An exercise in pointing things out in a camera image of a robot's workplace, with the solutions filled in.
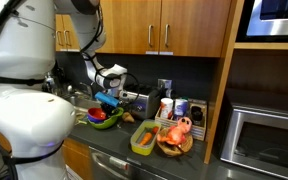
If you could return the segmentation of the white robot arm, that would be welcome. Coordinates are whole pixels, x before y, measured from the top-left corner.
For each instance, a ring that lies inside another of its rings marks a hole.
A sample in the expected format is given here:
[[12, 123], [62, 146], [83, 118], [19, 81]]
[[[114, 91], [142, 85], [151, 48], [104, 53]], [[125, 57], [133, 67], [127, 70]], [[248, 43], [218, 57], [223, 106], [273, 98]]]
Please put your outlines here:
[[71, 103], [42, 90], [55, 65], [56, 14], [70, 16], [91, 81], [122, 88], [126, 69], [96, 59], [106, 33], [100, 0], [0, 0], [0, 145], [9, 180], [68, 180], [61, 152], [75, 124]]

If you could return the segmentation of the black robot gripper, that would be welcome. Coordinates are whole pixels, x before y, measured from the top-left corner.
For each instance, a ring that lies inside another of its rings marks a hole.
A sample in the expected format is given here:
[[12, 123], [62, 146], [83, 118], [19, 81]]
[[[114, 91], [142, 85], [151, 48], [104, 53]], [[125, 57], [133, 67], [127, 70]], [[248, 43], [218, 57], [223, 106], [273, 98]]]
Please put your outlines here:
[[116, 107], [113, 107], [107, 103], [101, 103], [100, 106], [107, 118], [115, 115], [118, 112]]

